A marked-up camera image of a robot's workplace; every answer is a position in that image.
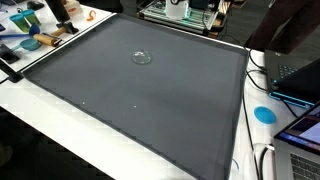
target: black cable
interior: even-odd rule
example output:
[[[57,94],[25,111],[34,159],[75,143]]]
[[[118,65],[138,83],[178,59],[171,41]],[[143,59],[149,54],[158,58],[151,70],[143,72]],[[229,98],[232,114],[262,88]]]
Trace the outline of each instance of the black cable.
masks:
[[[250,75],[251,72],[254,72],[254,71],[246,71],[246,75],[250,78],[251,82],[252,82],[258,89],[260,89],[261,91],[268,92],[268,90],[260,87],[260,86],[253,80],[253,78],[252,78],[251,75]]]
[[[246,108],[246,102],[245,102],[245,99],[244,99],[244,93],[242,94],[242,103],[243,103],[244,115],[245,115],[245,118],[246,118],[246,125],[247,125],[249,140],[250,140],[250,144],[251,144],[251,149],[252,149],[252,152],[254,152],[254,145],[253,145],[253,142],[252,142],[252,136],[251,136],[251,131],[250,131],[250,125],[249,125],[249,118],[248,118],[248,113],[247,113],[247,108]],[[255,167],[256,167],[257,178],[258,178],[258,180],[260,180],[259,170],[258,170],[258,163],[257,163],[257,158],[256,158],[255,154],[253,154],[253,158],[254,158],[254,164],[255,164]]]
[[[239,171],[239,164],[238,164],[238,162],[237,162],[236,160],[234,160],[234,159],[232,159],[232,161],[236,164],[237,169],[238,169],[238,171]]]
[[[267,147],[265,147],[261,153],[260,156],[260,161],[259,161],[259,169],[260,169],[260,180],[263,180],[263,161],[264,161],[264,157],[267,153],[269,149]]]
[[[264,71],[258,70],[258,69],[253,69],[253,70],[247,71],[247,73],[249,73],[249,74],[250,74],[251,72],[259,72],[259,73],[261,73],[261,74],[265,74]]]
[[[182,0],[177,0],[177,2],[173,2],[173,0],[170,0],[171,4],[178,5]]]
[[[258,68],[260,68],[261,70],[266,71],[267,69],[266,69],[265,67],[259,66],[256,62],[254,62],[254,60],[253,60],[253,58],[252,58],[252,56],[251,56],[251,51],[252,51],[252,49],[249,50],[249,58],[250,58],[251,62],[252,62],[255,66],[257,66]]]
[[[241,45],[241,42],[237,38],[235,38],[234,36],[225,35],[224,37],[231,37],[233,40],[235,40],[237,42],[238,45]]]
[[[288,105],[288,103],[286,103],[285,101],[282,100],[282,102],[287,106],[287,108],[289,109],[289,111],[291,112],[291,114],[297,118],[297,114],[291,109],[291,107]]]

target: white tabletop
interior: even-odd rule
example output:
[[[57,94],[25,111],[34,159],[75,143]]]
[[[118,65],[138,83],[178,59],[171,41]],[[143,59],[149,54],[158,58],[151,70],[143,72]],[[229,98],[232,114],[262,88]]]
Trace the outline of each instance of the white tabletop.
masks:
[[[0,70],[0,82],[6,79],[7,77],[7,74]]]
[[[45,7],[35,11],[35,14],[37,15],[39,21],[41,22],[40,30],[41,33],[45,32],[48,34],[51,34],[55,30],[57,30],[56,24],[58,23],[54,15],[49,9],[49,6],[43,1],[45,4]],[[23,9],[27,9],[27,2],[19,3],[19,6],[21,6]],[[107,11],[102,11],[99,9],[94,9],[88,6],[81,6],[83,12],[81,14],[71,16],[71,22],[74,25],[75,28],[79,29],[79,32],[75,35],[64,33],[60,37],[66,42],[83,32],[85,32],[88,28],[95,25],[97,22],[109,17],[112,15],[112,13]],[[7,28],[7,30],[0,32],[0,35],[3,34],[22,34],[22,31],[18,29],[18,27],[10,21],[9,16],[17,14],[17,7],[16,6],[5,6],[3,5],[2,9],[7,9],[8,13],[2,15],[0,17],[0,23]],[[91,10],[94,10],[96,12],[96,17],[93,21],[87,21],[86,19],[89,16],[89,12]],[[2,44],[7,45],[9,48],[13,48],[17,46],[22,40],[27,38],[10,38],[10,39],[3,39],[1,40]],[[54,47],[42,45],[39,49],[36,51],[27,51],[22,48],[16,51],[16,53],[20,56],[20,60],[11,64],[10,67],[15,70],[19,71],[22,68],[26,67],[27,65],[33,63],[34,61],[38,60],[48,52],[51,52],[54,50]]]
[[[263,53],[252,51],[257,63],[263,62]],[[254,69],[249,63],[248,70]],[[252,73],[255,81],[265,86],[263,75]],[[249,79],[245,83],[245,100],[254,143],[271,143],[272,136],[294,117],[285,106],[257,90]],[[0,106],[16,115],[35,129],[71,150],[117,180],[189,180],[194,179],[183,170],[118,131],[85,114],[26,79],[0,85]],[[273,125],[260,123],[253,114],[257,106],[270,108],[277,117]],[[297,114],[303,109],[296,108]],[[239,117],[230,179],[255,180],[254,164],[250,159],[250,144],[243,108]],[[265,179],[273,180],[271,154],[265,158]]]

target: electronic equipment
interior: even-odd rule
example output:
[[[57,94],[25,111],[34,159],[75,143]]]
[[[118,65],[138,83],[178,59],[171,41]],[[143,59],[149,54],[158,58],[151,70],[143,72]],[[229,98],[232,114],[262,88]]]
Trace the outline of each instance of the electronic equipment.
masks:
[[[221,32],[223,30],[227,15],[220,13],[219,8],[222,7],[224,0],[215,0],[216,4],[214,5],[208,4],[208,2],[210,3],[211,1],[207,0],[191,0],[189,1],[190,7],[186,5],[183,6],[182,4],[179,4],[180,6],[178,7],[174,6],[174,2],[186,3],[186,1],[172,0],[172,2],[173,4],[171,0],[152,1],[138,13],[138,17],[205,36],[207,36],[209,32]],[[200,2],[205,2],[206,8],[199,9]],[[217,18],[222,21],[221,25],[213,25]]]
[[[320,104],[280,131],[274,147],[277,179],[320,180]]]
[[[267,87],[271,98],[309,108],[320,100],[320,60],[265,52]]]

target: laptop keyboard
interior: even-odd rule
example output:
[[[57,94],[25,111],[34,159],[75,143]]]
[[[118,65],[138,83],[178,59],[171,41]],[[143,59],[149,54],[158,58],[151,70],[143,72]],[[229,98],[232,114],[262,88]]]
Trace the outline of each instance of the laptop keyboard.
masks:
[[[278,70],[279,70],[280,78],[282,79],[282,78],[296,72],[298,69],[294,69],[294,68],[291,68],[291,67],[288,67],[288,66],[285,66],[282,64],[278,64]]]
[[[320,164],[291,154],[294,180],[320,180]]]

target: desk clutter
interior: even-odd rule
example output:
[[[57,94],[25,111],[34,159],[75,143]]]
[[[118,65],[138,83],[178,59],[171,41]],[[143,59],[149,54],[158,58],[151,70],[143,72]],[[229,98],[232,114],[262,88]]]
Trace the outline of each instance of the desk clutter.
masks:
[[[2,39],[22,39],[15,47],[9,48],[6,44],[0,46],[0,58],[6,61],[8,64],[12,64],[18,61],[21,57],[14,51],[22,48],[27,51],[36,51],[41,45],[57,47],[63,40],[59,37],[63,33],[75,34],[78,29],[75,28],[70,22],[70,16],[74,16],[82,13],[80,3],[76,0],[47,0],[47,4],[52,11],[55,18],[58,20],[57,30],[54,32],[42,32],[41,18],[38,18],[35,11],[44,7],[44,4],[38,1],[29,1],[27,3],[27,10],[23,10],[15,1],[1,1],[1,3],[7,5],[16,5],[17,14],[10,15],[9,20],[15,24],[15,26],[23,32],[23,34],[0,34],[0,40]],[[1,25],[1,31],[6,31],[10,27],[4,27]]]

